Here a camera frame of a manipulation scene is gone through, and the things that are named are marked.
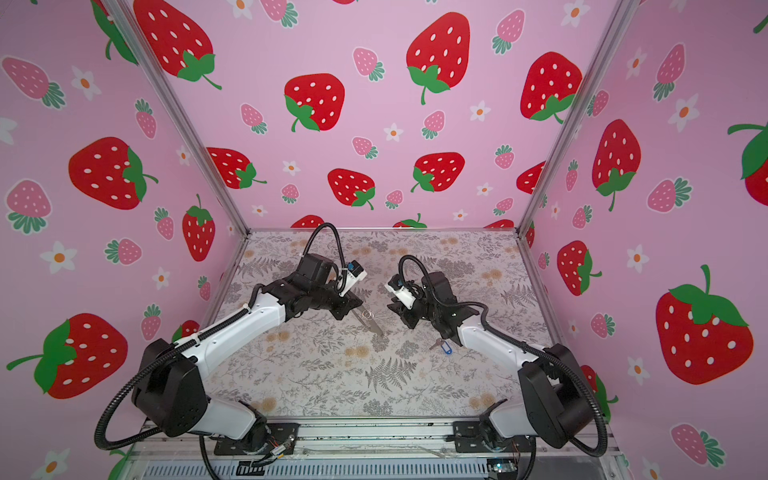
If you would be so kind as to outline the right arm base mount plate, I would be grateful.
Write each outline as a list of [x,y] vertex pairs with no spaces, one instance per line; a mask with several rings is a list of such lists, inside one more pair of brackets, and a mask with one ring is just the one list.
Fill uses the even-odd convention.
[[454,446],[459,453],[530,453],[534,449],[531,437],[504,438],[489,422],[455,421],[452,429]]

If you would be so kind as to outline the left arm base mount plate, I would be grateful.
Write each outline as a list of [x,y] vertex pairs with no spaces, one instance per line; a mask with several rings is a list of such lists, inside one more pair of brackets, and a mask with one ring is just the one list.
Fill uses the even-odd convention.
[[257,424],[243,439],[224,437],[214,448],[216,456],[255,455],[256,457],[292,455],[298,439],[299,423]]

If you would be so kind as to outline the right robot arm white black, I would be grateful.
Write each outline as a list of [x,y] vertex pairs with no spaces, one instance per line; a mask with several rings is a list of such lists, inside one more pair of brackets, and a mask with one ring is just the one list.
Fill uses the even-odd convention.
[[430,273],[421,284],[396,274],[385,288],[392,295],[388,308],[408,328],[427,321],[442,339],[516,373],[522,400],[499,401],[480,416],[481,437],[488,447],[500,448],[518,436],[538,437],[554,448],[576,444],[577,434],[601,412],[567,348],[533,346],[493,329],[487,322],[488,308],[458,301],[443,273]]

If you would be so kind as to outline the key with blue tag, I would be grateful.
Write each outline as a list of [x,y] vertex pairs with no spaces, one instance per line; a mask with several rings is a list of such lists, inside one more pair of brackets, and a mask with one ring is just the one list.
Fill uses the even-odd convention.
[[428,350],[442,351],[445,355],[451,355],[453,353],[451,345],[444,339],[435,340]]

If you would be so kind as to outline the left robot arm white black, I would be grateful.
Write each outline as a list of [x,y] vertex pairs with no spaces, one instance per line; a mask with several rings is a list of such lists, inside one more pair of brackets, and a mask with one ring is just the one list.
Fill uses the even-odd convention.
[[340,269],[345,286],[329,279],[334,263],[316,254],[302,256],[294,272],[256,286],[250,299],[223,320],[145,350],[141,368],[148,375],[133,388],[131,401],[168,437],[185,433],[235,441],[262,440],[266,419],[246,403],[207,393],[204,380],[242,347],[309,310],[326,310],[337,319],[362,305],[351,288],[367,276],[357,261]]

